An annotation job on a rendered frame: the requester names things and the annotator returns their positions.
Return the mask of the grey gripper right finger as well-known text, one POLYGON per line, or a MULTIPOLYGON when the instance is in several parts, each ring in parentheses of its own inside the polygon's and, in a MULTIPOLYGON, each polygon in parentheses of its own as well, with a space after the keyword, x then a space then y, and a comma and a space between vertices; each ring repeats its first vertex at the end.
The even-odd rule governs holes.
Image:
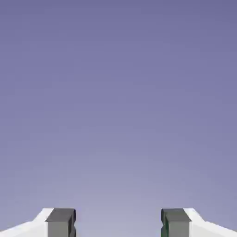
POLYGON ((237 231, 205 221, 194 208, 163 208, 161 237, 237 237, 237 231))

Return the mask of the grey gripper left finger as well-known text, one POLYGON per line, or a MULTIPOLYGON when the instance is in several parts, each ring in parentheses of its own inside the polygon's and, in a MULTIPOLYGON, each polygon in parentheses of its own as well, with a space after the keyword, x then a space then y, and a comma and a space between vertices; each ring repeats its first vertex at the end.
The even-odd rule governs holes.
POLYGON ((0 237, 76 237, 74 208, 43 208, 32 220, 0 231, 0 237))

